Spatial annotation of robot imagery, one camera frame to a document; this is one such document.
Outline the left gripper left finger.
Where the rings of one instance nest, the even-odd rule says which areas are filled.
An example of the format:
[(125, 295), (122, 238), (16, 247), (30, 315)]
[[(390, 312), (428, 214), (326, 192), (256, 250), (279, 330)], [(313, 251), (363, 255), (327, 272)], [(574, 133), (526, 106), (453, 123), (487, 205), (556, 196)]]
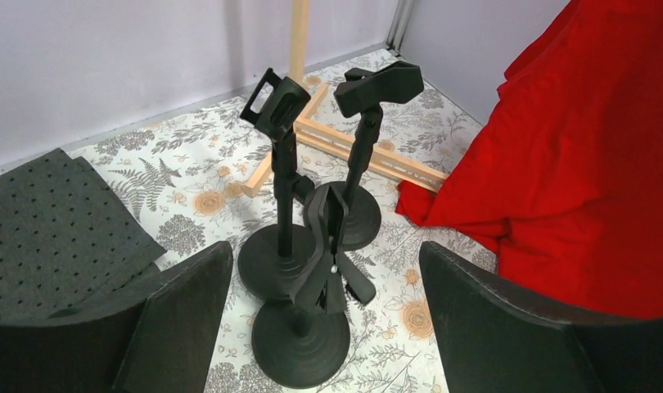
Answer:
[(232, 246), (44, 319), (0, 322), (0, 392), (201, 392), (224, 312)]

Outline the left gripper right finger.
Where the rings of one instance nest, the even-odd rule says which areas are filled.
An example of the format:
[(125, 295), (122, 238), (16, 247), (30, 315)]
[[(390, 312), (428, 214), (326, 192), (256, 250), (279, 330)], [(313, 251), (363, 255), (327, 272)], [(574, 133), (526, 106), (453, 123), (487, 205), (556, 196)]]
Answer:
[(419, 264), (452, 392), (663, 392), (663, 318), (575, 307), (437, 242)]

